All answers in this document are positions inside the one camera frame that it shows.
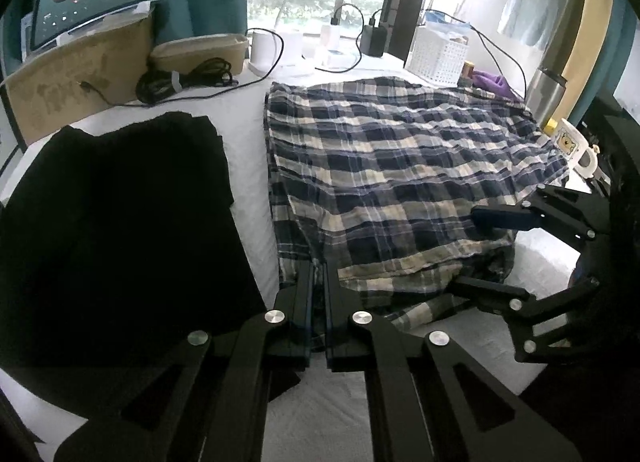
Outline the beige oval container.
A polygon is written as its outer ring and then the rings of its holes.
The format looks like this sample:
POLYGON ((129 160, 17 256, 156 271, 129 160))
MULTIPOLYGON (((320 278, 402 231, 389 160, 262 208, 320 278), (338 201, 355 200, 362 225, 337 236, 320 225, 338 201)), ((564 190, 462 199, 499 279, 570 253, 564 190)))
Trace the beige oval container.
POLYGON ((157 45, 149 59, 158 70, 187 74, 209 59, 221 58, 237 76, 243 71, 247 48, 248 38, 243 34, 194 36, 157 45))

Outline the black power adapter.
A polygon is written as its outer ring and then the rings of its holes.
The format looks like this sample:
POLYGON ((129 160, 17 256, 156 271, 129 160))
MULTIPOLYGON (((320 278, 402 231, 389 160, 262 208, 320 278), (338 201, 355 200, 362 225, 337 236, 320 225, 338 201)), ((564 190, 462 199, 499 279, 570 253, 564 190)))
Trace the black power adapter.
POLYGON ((387 30, 385 26, 376 23, 371 17, 364 26, 360 38, 360 50, 363 55, 380 58, 385 52, 387 30))

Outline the stainless steel tumbler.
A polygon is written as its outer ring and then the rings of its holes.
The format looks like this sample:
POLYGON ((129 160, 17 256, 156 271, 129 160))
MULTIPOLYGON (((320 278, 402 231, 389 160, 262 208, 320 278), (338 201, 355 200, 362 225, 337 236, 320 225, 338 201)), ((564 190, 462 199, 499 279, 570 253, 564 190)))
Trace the stainless steel tumbler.
POLYGON ((540 128, 544 128, 560 104, 566 89, 566 78, 550 69, 538 69, 530 82, 526 106, 540 128))

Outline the white cylindrical cup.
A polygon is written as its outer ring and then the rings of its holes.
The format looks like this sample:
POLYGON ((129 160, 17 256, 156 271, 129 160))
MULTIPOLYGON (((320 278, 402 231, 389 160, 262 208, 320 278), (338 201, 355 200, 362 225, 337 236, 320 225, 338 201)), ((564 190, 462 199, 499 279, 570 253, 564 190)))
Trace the white cylindrical cup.
POLYGON ((250 70, 265 75, 276 63, 280 50, 278 38, 271 32, 254 30, 250 32, 250 70))

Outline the blue plaid pants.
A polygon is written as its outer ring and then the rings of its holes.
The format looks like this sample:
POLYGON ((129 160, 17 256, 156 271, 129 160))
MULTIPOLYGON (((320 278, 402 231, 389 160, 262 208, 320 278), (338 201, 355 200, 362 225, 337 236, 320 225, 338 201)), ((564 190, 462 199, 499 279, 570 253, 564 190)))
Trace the blue plaid pants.
POLYGON ((303 263, 331 263, 404 331, 461 305, 445 292, 457 276, 510 274, 514 232, 482 234, 473 208, 517 204, 568 174, 524 104, 477 88, 276 83, 264 132, 282 286, 303 263))

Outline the small yellow bottle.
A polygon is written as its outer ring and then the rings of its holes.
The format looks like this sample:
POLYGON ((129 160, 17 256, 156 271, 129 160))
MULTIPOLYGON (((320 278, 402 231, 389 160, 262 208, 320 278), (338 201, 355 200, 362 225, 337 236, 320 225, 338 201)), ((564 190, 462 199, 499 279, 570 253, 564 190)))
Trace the small yellow bottle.
POLYGON ((544 126, 544 133, 547 136, 551 137, 557 127, 558 127, 558 121, 555 120, 554 118, 550 118, 546 126, 544 126))

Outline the teal and yellow right curtain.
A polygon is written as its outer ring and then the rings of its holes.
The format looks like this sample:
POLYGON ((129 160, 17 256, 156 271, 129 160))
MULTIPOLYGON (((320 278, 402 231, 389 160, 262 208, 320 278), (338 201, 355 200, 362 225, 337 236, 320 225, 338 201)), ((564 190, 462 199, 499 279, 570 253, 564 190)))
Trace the teal and yellow right curtain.
POLYGON ((576 125, 601 92, 612 94, 634 42, 639 0, 566 0, 538 69, 566 78, 551 118, 576 125))

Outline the purple cloth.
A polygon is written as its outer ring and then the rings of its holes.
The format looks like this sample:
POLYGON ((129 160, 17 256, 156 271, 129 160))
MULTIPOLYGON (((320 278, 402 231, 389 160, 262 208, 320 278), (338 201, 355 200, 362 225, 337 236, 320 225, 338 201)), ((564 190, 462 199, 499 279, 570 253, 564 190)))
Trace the purple cloth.
POLYGON ((474 70, 472 82, 476 88, 492 92, 493 94, 511 100, 518 100, 514 95, 506 78, 500 74, 492 74, 482 70, 474 70))

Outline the white perforated basket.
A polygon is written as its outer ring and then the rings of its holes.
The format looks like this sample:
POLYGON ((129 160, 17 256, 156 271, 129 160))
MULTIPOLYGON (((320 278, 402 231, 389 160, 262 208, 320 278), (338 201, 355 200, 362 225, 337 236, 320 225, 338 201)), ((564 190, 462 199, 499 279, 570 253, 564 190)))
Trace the white perforated basket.
POLYGON ((418 26, 414 30, 405 69, 436 87, 458 84, 469 39, 454 31, 418 26))

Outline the white printed mug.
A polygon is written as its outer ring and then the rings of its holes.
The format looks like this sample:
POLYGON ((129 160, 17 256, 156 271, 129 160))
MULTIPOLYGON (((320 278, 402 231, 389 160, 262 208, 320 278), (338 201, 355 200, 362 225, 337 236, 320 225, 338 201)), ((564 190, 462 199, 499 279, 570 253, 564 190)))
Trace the white printed mug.
POLYGON ((597 151, 571 122, 565 118, 559 120, 551 140, 560 150, 571 170, 574 170, 582 179, 593 176, 598 167, 597 151))

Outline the black folded garment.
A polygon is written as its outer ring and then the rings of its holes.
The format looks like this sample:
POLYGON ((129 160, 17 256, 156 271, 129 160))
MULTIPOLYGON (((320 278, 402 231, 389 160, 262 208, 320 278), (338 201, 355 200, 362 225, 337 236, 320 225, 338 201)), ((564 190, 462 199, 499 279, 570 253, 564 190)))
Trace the black folded garment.
POLYGON ((232 217, 224 142, 168 112, 55 133, 1 214, 1 364, 90 419, 178 366, 191 332, 265 310, 232 217))

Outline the brown cardboard box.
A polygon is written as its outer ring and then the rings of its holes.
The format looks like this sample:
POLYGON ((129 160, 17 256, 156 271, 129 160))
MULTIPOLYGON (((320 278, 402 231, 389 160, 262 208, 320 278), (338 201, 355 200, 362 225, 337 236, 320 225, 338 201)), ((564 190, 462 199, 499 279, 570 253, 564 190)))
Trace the brown cardboard box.
POLYGON ((24 64, 6 93, 26 144, 136 98, 152 50, 152 16, 135 14, 76 38, 24 64))

